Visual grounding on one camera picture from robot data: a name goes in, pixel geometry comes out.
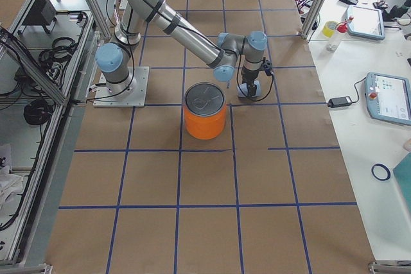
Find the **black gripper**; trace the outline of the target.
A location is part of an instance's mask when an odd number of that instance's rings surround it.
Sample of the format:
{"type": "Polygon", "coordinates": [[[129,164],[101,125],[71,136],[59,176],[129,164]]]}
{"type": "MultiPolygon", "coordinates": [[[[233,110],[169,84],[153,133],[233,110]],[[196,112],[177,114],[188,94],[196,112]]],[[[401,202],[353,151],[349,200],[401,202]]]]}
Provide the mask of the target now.
{"type": "Polygon", "coordinates": [[[249,97],[249,86],[250,84],[250,96],[253,98],[256,96],[257,92],[257,85],[254,83],[254,81],[257,79],[259,74],[259,70],[250,70],[247,69],[246,67],[243,67],[241,69],[241,82],[244,83],[244,95],[245,97],[249,97]]]}

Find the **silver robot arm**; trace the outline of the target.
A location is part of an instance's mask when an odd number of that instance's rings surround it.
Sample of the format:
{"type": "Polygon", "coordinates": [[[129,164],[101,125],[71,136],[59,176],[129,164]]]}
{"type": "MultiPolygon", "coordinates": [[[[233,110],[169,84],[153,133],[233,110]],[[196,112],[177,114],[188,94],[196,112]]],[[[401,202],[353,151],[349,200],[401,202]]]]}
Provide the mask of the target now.
{"type": "Polygon", "coordinates": [[[115,27],[110,42],[102,45],[96,53],[96,62],[105,78],[108,97],[120,101],[136,92],[136,74],[127,64],[134,58],[134,48],[140,41],[140,26],[143,22],[153,22],[210,67],[214,77],[220,82],[230,81],[236,64],[240,62],[240,58],[244,58],[241,83],[238,85],[239,95],[252,101],[264,98],[257,80],[258,75],[261,71],[272,75],[271,65],[264,57],[267,48],[265,33],[220,33],[217,43],[212,43],[172,9],[166,0],[127,1],[121,23],[115,27]]]}

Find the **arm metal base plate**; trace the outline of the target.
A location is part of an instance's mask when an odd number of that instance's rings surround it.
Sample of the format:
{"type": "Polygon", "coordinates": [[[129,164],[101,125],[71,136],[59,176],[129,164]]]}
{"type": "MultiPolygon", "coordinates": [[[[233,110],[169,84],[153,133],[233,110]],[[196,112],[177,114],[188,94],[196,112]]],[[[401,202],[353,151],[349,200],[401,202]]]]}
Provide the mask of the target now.
{"type": "Polygon", "coordinates": [[[103,73],[100,74],[99,83],[103,83],[103,86],[96,89],[94,107],[143,108],[145,106],[150,68],[129,66],[128,70],[128,78],[119,84],[107,82],[103,73]]]}

